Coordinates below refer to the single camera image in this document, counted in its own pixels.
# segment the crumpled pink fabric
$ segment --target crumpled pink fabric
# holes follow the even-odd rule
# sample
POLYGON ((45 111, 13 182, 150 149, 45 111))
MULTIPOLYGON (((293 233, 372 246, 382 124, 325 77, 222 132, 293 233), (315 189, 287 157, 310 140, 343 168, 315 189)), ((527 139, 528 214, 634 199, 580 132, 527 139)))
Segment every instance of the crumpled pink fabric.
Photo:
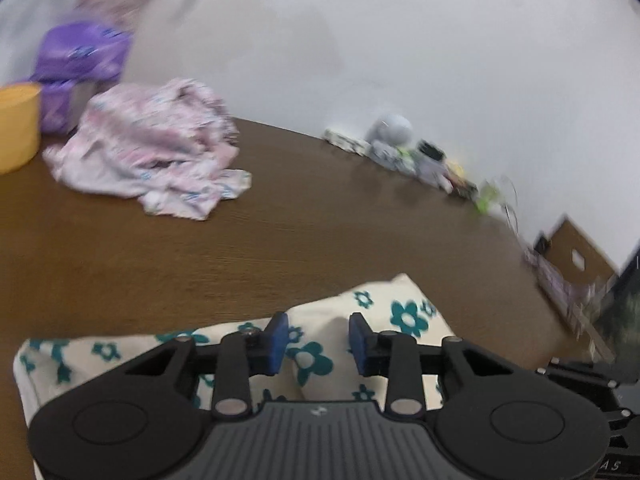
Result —
POLYGON ((226 169, 237 134, 224 101, 195 80, 119 84, 93 97, 78 132, 43 157, 78 191, 138 197, 149 214, 204 220, 220 199, 251 186, 251 174, 226 169))

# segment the white cloth with teal flowers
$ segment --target white cloth with teal flowers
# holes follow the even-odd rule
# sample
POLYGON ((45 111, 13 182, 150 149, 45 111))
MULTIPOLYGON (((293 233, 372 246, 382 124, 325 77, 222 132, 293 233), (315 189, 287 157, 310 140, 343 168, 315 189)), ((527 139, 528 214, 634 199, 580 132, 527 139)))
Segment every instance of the white cloth with teal flowers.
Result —
MULTIPOLYGON (((413 335, 420 344, 439 345, 453 335, 428 298, 405 274, 390 282, 357 286, 339 296, 290 308, 289 345, 280 373, 250 380, 254 406, 268 399, 371 400, 384 405, 386 379, 358 375, 349 348, 348 319, 361 313, 374 332, 396 330, 413 335)), ((197 344, 219 343, 225 334, 246 326, 263 329, 268 319, 225 323, 162 335, 29 339, 14 359, 27 424, 48 400, 122 364, 178 335, 191 335, 197 344)), ((425 376, 429 408, 439 408, 436 378, 425 376)), ((215 378, 201 376, 193 402, 209 409, 215 378)))

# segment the yellow container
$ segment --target yellow container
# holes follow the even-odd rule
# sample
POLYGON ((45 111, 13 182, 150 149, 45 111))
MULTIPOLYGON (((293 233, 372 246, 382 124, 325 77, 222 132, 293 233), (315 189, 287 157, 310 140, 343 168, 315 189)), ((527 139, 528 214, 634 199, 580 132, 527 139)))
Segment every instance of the yellow container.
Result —
POLYGON ((0 88, 0 174, 29 162, 40 145, 40 85, 0 88))

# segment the round disc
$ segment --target round disc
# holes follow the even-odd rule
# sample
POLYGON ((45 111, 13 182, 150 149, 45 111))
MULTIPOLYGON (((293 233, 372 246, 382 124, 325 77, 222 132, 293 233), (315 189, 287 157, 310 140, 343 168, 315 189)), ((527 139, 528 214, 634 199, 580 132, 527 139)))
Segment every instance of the round disc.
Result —
POLYGON ((202 418, 187 399, 165 384, 125 376, 79 386, 43 406, 29 444, 56 478, 139 480, 179 465, 201 434, 202 418))
POLYGON ((594 404, 521 374, 479 378, 445 403, 435 429, 464 468, 496 480, 592 478, 609 445, 594 404))

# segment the white round object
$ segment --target white round object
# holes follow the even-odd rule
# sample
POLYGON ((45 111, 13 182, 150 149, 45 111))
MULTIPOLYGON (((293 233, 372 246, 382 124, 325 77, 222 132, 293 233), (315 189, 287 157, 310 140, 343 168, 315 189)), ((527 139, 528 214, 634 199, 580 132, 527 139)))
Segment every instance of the white round object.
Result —
POLYGON ((402 146, 411 140, 413 132, 406 117, 387 114, 380 117, 376 123, 374 136, 391 146, 402 146))

